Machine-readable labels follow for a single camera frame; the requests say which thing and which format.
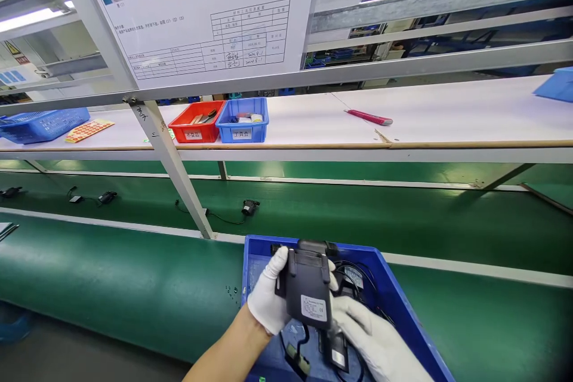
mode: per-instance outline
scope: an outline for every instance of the white work glove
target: white work glove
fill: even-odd
[[[350,297],[333,297],[331,305],[332,318],[377,382],[432,381],[390,322]]]
[[[251,314],[259,323],[265,327],[269,334],[277,335],[285,325],[291,320],[287,314],[287,301],[275,295],[276,278],[279,272],[285,267],[288,259],[288,248],[280,247],[275,255],[270,259],[252,293],[247,298],[247,305]],[[338,289],[338,283],[332,275],[334,263],[328,260],[330,270],[330,289]]]

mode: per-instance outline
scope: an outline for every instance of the small label sticker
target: small label sticker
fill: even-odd
[[[326,321],[326,301],[300,295],[300,311],[304,316],[317,321]]]
[[[354,267],[345,267],[344,272],[350,279],[354,281],[358,288],[364,289],[362,274],[358,270],[356,270]]]
[[[335,351],[334,349],[332,350],[332,361],[334,361],[337,364],[340,364],[342,367],[346,366],[346,360],[344,359],[344,355],[342,355],[338,351]]]
[[[184,133],[187,140],[200,140],[203,138],[201,130],[185,130]]]
[[[246,140],[252,138],[252,128],[241,128],[233,130],[233,140]]]

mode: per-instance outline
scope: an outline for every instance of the factory floor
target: factory floor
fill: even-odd
[[[23,341],[0,344],[2,382],[180,382],[189,367],[37,314]]]

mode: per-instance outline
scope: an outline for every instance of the adapter label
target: adapter label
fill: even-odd
[[[326,301],[324,300],[301,294],[300,310],[307,318],[326,322]]]

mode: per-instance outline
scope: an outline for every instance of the metal support leg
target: metal support leg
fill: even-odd
[[[201,208],[197,193],[191,185],[187,171],[183,166],[183,161],[181,161],[181,157],[177,153],[157,104],[155,101],[137,102],[135,100],[133,103],[130,103],[130,106],[149,142],[153,145],[154,151],[158,154],[161,164],[163,164],[169,178],[175,185],[181,200],[185,203],[185,207],[189,210],[193,221],[195,221],[199,231],[201,231],[202,237],[204,239],[214,239],[213,230]]]
[[[531,164],[513,164],[508,168],[505,168],[500,172],[500,175],[496,178],[488,180],[484,183],[477,183],[476,188],[482,189],[484,191],[490,191],[494,188],[497,188],[499,185],[504,184],[505,182],[509,181],[511,178],[517,176],[520,173],[532,168],[535,163]]]
[[[47,173],[48,172],[48,170],[37,161],[34,161],[34,160],[24,160],[24,161],[26,161],[29,165],[34,167],[34,169],[38,170],[40,173]]]
[[[217,164],[219,166],[219,175],[221,176],[221,180],[229,179],[229,176],[227,176],[227,166],[225,165],[225,161],[217,161]]]

